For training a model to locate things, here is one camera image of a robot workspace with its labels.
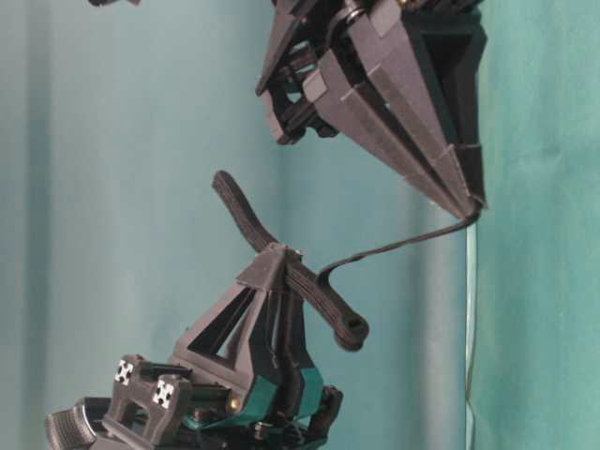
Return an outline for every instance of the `green plastic part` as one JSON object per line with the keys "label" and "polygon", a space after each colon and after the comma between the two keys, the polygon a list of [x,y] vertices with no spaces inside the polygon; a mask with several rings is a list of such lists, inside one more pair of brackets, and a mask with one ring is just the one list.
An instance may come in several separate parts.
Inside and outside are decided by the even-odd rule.
{"label": "green plastic part", "polygon": [[298,418],[309,417],[319,410],[323,393],[323,377],[315,367],[301,370],[304,378],[304,394],[298,409]]}

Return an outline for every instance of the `fabric backdrop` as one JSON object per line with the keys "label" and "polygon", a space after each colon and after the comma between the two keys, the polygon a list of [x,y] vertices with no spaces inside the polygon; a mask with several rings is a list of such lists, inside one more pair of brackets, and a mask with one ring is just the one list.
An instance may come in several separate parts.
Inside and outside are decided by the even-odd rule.
{"label": "fabric backdrop", "polygon": [[476,450],[600,446],[600,4],[487,1]]}
{"label": "fabric backdrop", "polygon": [[[46,413],[109,395],[126,353],[164,361],[253,253],[209,187],[230,171],[315,269],[452,221],[365,151],[273,144],[254,84],[268,0],[0,6],[0,437],[47,448]],[[464,448],[464,236],[339,270],[359,353],[307,309],[345,393],[330,449]]]}

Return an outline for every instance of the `black cable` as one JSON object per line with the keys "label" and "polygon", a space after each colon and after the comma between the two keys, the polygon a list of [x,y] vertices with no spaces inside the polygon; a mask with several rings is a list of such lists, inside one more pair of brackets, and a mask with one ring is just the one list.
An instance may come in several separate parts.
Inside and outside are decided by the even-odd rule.
{"label": "black cable", "polygon": [[407,246],[409,244],[415,244],[417,242],[427,241],[428,239],[433,239],[434,237],[444,236],[446,234],[458,232],[460,230],[464,230],[465,228],[472,225],[474,222],[479,219],[479,213],[474,214],[465,218],[464,220],[451,225],[449,227],[444,227],[434,232],[426,232],[425,234],[419,234],[418,236],[411,237],[409,239],[404,239],[403,241],[395,242],[394,244],[389,244],[387,246],[374,248],[372,250],[361,251],[360,253],[355,253],[354,255],[344,258],[343,260],[339,260],[336,262],[332,262],[331,264],[326,265],[319,275],[317,276],[317,284],[319,286],[329,286],[329,276],[331,273],[336,270],[338,267],[342,265],[346,265],[349,263],[356,263],[357,261],[363,260],[371,255],[379,255],[381,253],[386,253],[391,250],[395,250],[400,247]]}

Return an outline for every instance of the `brass screw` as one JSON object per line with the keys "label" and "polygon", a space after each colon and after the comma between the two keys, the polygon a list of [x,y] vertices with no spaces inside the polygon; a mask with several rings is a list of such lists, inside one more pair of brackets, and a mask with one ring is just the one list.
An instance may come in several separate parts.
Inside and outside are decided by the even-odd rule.
{"label": "brass screw", "polygon": [[240,400],[239,398],[232,398],[232,400],[229,402],[229,407],[234,410],[237,411],[240,409]]}

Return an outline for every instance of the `black rubber strap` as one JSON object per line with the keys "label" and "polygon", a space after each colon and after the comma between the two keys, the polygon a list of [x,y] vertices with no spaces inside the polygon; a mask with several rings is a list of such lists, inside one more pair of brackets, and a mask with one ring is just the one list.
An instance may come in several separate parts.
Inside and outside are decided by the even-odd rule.
{"label": "black rubber strap", "polygon": [[[226,172],[217,172],[213,188],[229,209],[240,232],[257,251],[263,251],[277,239],[254,214],[246,196]],[[358,315],[331,286],[318,286],[317,276],[301,262],[289,263],[285,282],[307,300],[334,329],[337,343],[348,351],[357,351],[368,335],[367,321]]]}
{"label": "black rubber strap", "polygon": [[215,173],[213,189],[227,206],[237,228],[257,253],[278,240],[268,232],[256,217],[248,199],[231,175],[224,171]]}

